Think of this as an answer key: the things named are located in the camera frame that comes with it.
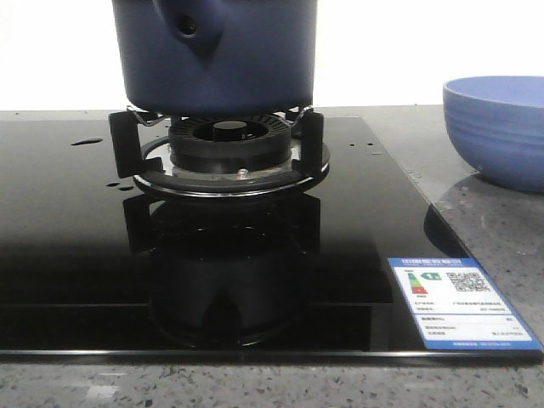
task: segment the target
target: pot handle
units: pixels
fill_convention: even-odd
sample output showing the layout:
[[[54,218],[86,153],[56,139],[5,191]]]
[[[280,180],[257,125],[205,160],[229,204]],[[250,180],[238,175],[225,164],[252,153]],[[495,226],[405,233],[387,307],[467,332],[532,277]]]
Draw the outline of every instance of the pot handle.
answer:
[[[223,34],[224,0],[153,0],[168,30],[196,53],[215,48]]]

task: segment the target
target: energy label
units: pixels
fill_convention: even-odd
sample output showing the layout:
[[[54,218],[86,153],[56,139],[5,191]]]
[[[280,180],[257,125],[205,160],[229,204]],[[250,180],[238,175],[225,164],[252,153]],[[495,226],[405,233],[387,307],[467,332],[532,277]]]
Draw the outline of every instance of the energy label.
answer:
[[[541,349],[471,258],[390,258],[427,349]]]

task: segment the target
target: qr code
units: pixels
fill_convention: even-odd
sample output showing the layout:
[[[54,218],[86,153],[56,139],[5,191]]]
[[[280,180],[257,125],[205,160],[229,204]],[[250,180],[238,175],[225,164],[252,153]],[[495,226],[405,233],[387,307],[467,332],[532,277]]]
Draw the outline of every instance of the qr code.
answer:
[[[485,279],[475,272],[448,273],[447,275],[458,292],[491,292]]]

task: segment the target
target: water droplet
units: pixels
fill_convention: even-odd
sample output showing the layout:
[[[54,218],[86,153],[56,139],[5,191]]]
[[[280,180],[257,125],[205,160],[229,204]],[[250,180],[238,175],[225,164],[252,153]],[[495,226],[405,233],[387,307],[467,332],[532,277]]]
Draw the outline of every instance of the water droplet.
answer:
[[[72,146],[81,146],[81,145],[93,145],[95,143],[100,143],[103,141],[101,138],[88,138],[84,140],[79,140],[77,142],[72,143]]]

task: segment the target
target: gas burner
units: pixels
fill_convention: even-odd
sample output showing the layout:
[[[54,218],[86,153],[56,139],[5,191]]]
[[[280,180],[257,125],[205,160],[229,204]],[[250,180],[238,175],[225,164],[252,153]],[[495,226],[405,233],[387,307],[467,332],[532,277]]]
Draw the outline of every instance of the gas burner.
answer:
[[[306,109],[277,115],[172,118],[168,136],[141,147],[148,112],[110,115],[121,178],[133,176],[160,198],[237,198],[304,191],[328,173],[323,116]]]

